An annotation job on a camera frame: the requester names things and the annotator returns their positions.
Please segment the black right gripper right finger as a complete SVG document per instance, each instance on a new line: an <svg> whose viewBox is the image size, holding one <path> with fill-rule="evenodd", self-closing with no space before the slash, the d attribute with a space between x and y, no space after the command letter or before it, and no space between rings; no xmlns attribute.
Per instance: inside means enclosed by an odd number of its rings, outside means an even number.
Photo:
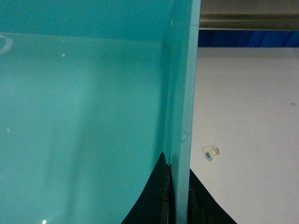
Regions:
<svg viewBox="0 0 299 224"><path fill-rule="evenodd" d="M189 224L235 224L190 170L187 220Z"/></svg>

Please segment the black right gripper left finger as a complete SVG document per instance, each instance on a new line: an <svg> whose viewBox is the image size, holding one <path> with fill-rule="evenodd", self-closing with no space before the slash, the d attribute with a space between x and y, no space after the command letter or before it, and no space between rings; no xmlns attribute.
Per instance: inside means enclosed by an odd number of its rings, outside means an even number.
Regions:
<svg viewBox="0 0 299 224"><path fill-rule="evenodd" d="M123 224L168 223L170 169L162 152L136 203Z"/></svg>

